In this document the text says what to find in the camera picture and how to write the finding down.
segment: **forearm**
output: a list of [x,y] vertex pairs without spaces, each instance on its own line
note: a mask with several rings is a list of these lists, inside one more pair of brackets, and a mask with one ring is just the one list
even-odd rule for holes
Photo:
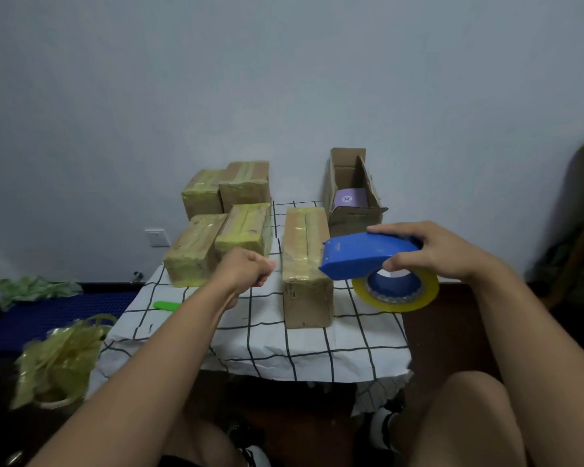
[[233,296],[209,285],[195,292],[30,465],[155,465]]
[[508,267],[472,288],[535,463],[584,465],[584,351]]

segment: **green handle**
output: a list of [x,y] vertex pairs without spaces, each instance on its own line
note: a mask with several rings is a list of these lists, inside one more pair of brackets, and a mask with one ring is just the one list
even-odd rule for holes
[[173,303],[171,301],[155,301],[152,306],[157,309],[163,309],[164,311],[175,311],[180,305],[181,303]]

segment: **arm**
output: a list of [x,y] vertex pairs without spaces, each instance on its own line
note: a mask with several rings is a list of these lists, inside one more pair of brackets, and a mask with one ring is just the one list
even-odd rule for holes
[[236,248],[29,466],[153,466],[199,373],[218,322],[274,262]]
[[530,289],[501,260],[432,222],[368,231],[424,243],[386,261],[386,270],[422,267],[472,287],[534,463],[584,466],[584,351]]

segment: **purple card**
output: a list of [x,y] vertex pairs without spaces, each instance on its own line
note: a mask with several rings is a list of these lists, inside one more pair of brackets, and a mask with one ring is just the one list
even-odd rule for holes
[[345,188],[335,193],[333,200],[334,208],[337,207],[357,207],[367,208],[368,197],[365,188]]

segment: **yellow plastic bag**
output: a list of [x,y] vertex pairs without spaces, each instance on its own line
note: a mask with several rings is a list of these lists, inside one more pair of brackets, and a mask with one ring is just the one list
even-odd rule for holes
[[45,341],[28,342],[16,361],[19,379],[11,409],[32,401],[73,402],[84,397],[101,342],[111,328],[102,321],[114,324],[117,319],[96,314],[69,328],[54,329]]

